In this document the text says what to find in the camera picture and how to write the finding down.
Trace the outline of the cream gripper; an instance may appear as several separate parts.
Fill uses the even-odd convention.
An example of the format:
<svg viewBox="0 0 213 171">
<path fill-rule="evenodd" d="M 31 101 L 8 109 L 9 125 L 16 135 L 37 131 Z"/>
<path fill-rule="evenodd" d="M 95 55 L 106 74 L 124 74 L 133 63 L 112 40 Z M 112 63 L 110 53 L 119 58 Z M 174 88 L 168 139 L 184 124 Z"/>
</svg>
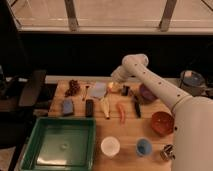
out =
<svg viewBox="0 0 213 171">
<path fill-rule="evenodd" d="M 126 73 L 122 66 L 117 67 L 111 74 L 114 81 L 122 83 L 126 80 Z"/>
</svg>

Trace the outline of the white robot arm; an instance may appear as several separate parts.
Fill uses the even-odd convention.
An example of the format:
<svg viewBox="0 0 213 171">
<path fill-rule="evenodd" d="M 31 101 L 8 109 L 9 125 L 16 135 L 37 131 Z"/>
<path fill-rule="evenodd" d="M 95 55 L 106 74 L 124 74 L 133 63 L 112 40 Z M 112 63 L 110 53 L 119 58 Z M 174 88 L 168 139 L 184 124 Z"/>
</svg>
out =
<svg viewBox="0 0 213 171">
<path fill-rule="evenodd" d="M 126 55 L 111 74 L 116 82 L 138 78 L 175 116 L 172 171 L 213 171 L 213 100 L 196 96 L 147 68 L 145 54 Z"/>
</svg>

